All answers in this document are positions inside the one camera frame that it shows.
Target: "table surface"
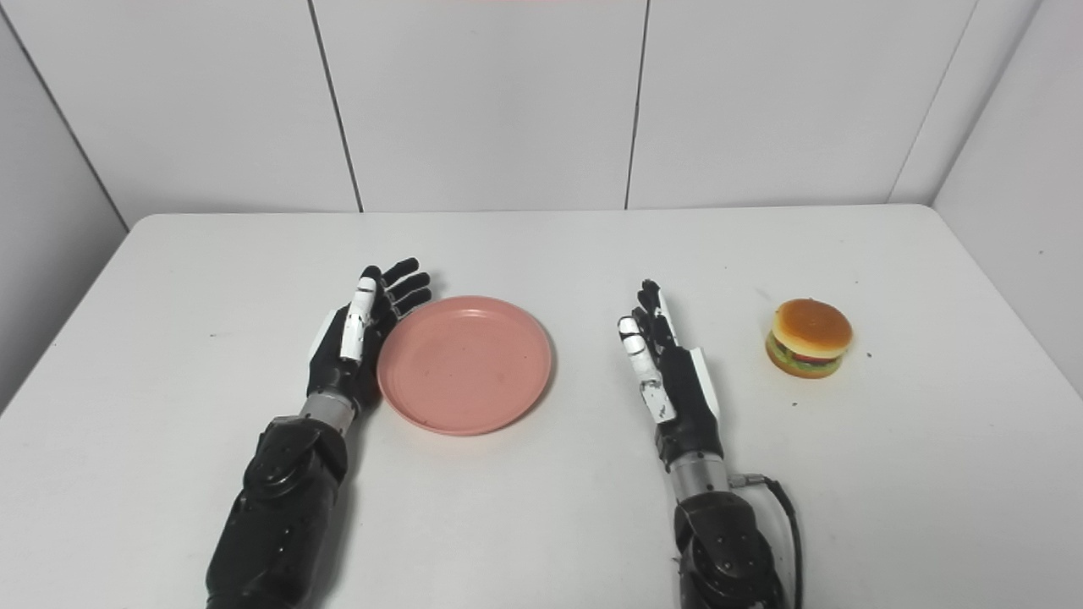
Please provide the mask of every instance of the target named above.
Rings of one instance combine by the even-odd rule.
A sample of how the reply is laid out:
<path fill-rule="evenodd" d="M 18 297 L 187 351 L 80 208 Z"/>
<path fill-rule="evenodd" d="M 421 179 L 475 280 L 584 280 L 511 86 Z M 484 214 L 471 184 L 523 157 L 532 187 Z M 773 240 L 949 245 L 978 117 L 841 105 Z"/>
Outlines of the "table surface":
<path fill-rule="evenodd" d="M 797 504 L 807 607 L 1078 602 L 1083 403 L 934 211 L 867 206 L 144 220 L 0 415 L 4 605 L 201 607 L 325 313 L 410 255 L 438 296 L 533 313 L 554 375 L 482 437 L 378 409 L 321 607 L 677 608 L 671 491 L 615 332 L 643 277 L 705 348 L 731 470 Z M 808 296 L 856 328 L 824 380 L 762 349 Z M 782 515 L 742 492 L 791 573 Z"/>

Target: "toy hamburger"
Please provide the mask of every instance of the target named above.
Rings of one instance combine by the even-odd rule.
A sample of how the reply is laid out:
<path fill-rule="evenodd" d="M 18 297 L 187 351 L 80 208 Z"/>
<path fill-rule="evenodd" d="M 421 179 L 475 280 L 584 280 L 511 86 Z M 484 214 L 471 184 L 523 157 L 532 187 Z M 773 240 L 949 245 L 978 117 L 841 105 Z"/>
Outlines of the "toy hamburger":
<path fill-rule="evenodd" d="M 767 354 L 783 372 L 801 378 L 831 376 L 853 339 L 838 309 L 803 298 L 783 302 L 767 335 Z"/>

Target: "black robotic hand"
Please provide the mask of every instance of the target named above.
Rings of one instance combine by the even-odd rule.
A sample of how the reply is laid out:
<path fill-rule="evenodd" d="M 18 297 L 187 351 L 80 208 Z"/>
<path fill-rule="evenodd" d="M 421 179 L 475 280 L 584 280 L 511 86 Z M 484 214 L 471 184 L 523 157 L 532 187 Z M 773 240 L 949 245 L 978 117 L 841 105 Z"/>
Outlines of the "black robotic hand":
<path fill-rule="evenodd" d="M 335 312 L 309 363 L 306 394 L 336 391 L 358 407 L 379 400 L 376 364 L 384 339 L 400 320 L 432 299 L 429 273 L 418 268 L 417 259 L 408 258 L 383 273 L 375 265 L 365 269 L 353 301 Z"/>
<path fill-rule="evenodd" d="M 703 352 L 680 346 L 656 283 L 644 281 L 638 299 L 640 307 L 617 329 L 657 425 L 658 457 L 677 497 L 681 606 L 782 607 L 771 548 L 752 506 L 730 491 Z"/>
<path fill-rule="evenodd" d="M 207 570 L 208 609 L 296 609 L 309 597 L 348 468 L 343 435 L 376 403 L 377 358 L 407 313 L 432 298 L 429 275 L 404 260 L 362 273 L 309 363 L 308 400 L 260 436 Z"/>

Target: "white wall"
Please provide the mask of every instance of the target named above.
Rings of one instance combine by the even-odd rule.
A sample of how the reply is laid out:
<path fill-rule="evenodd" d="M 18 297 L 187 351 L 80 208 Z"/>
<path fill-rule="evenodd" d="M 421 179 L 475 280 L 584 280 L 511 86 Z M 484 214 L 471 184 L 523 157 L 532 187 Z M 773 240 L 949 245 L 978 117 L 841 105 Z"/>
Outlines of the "white wall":
<path fill-rule="evenodd" d="M 129 220 L 625 205 L 647 0 L 3 0 Z M 632 208 L 927 203 L 1038 0 L 653 0 Z"/>
<path fill-rule="evenodd" d="M 1033 4 L 652 2 L 629 207 L 928 203 Z"/>
<path fill-rule="evenodd" d="M 0 18 L 0 411 L 123 234 Z"/>
<path fill-rule="evenodd" d="M 935 207 L 1083 392 L 1083 2 L 1044 0 Z"/>
<path fill-rule="evenodd" d="M 621 209 L 645 0 L 316 0 L 365 210 Z"/>
<path fill-rule="evenodd" d="M 357 209 L 305 2 L 3 5 L 129 223 Z"/>

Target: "black cable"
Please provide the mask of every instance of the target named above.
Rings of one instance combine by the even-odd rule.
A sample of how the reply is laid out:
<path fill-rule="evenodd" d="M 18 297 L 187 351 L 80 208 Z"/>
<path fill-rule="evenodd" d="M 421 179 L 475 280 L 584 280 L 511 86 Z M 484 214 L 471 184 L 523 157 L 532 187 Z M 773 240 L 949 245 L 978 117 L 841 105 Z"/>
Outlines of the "black cable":
<path fill-rule="evenodd" d="M 790 501 L 790 496 L 786 495 L 786 491 L 782 489 L 782 484 L 770 478 L 764 478 L 764 483 L 767 484 L 767 489 L 771 491 L 772 495 L 774 495 L 775 501 L 778 501 L 779 505 L 782 506 L 782 510 L 786 513 L 786 519 L 790 520 L 790 535 L 794 541 L 793 609 L 801 609 L 801 605 L 805 600 L 805 575 L 801 572 L 801 532 L 797 528 L 797 510 L 794 509 L 794 504 Z"/>

